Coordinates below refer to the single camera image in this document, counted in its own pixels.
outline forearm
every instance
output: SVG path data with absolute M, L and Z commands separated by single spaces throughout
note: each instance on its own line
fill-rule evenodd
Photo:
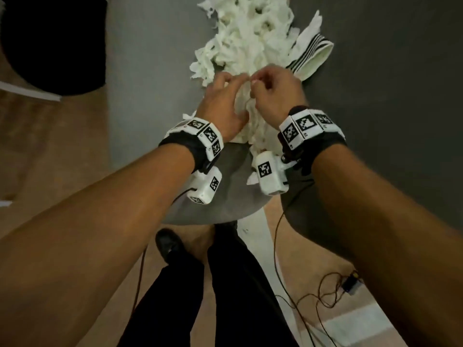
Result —
M 323 151 L 312 171 L 356 267 L 402 336 L 411 345 L 456 346 L 462 339 L 460 235 L 342 145 Z
M 193 168 L 186 147 L 162 146 L 2 239 L 0 345 L 75 345 Z

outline white cloth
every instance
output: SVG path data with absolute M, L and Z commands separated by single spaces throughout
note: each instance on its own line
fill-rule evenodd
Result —
M 333 47 L 329 41 L 320 47 L 321 42 L 317 40 L 315 51 L 308 49 L 320 32 L 322 17 L 317 11 L 310 25 L 299 35 L 300 30 L 291 27 L 294 14 L 287 0 L 205 0 L 198 6 L 209 18 L 217 12 L 218 32 L 203 48 L 195 51 L 197 61 L 190 66 L 194 72 L 192 78 L 202 78 L 204 87 L 213 81 L 214 64 L 233 75 L 251 75 L 270 63 L 282 67 L 294 64 L 295 75 L 305 80 L 327 59 Z M 237 95 L 236 112 L 246 109 L 250 118 L 232 142 L 248 142 L 254 156 L 265 150 L 281 155 L 278 131 L 263 120 L 250 92 L 247 83 Z

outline leg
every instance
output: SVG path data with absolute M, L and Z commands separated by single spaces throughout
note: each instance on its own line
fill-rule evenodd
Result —
M 217 224 L 207 252 L 217 302 L 216 346 L 297 347 L 262 268 L 236 226 Z
M 189 346 L 203 297 L 204 266 L 170 229 L 156 234 L 169 264 L 142 298 L 118 346 Z

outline gray surface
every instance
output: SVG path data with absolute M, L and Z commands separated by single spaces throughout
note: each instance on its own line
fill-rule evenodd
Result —
M 374 170 L 450 225 L 463 225 L 463 77 L 458 0 L 291 0 L 299 26 L 317 9 L 335 47 L 306 84 Z M 301 184 L 290 184 L 286 206 Z M 288 213 L 304 236 L 345 257 L 316 196 Z
M 194 51 L 214 36 L 202 0 L 111 0 L 107 15 L 107 86 L 110 153 L 119 169 L 153 150 L 165 132 L 198 106 L 203 89 L 190 80 Z M 214 201 L 179 200 L 170 224 L 211 224 L 243 218 L 269 200 L 246 186 L 251 159 L 246 145 L 226 146 Z

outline wristband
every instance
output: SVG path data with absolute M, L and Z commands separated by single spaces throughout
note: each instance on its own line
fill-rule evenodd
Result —
M 309 175 L 315 158 L 329 146 L 347 145 L 342 130 L 321 110 L 293 107 L 280 125 L 278 139 L 289 160 L 298 160 L 295 169 Z
M 208 172 L 224 148 L 222 134 L 213 123 L 201 118 L 183 121 L 170 129 L 159 146 L 176 143 L 183 145 L 194 158 L 194 171 Z

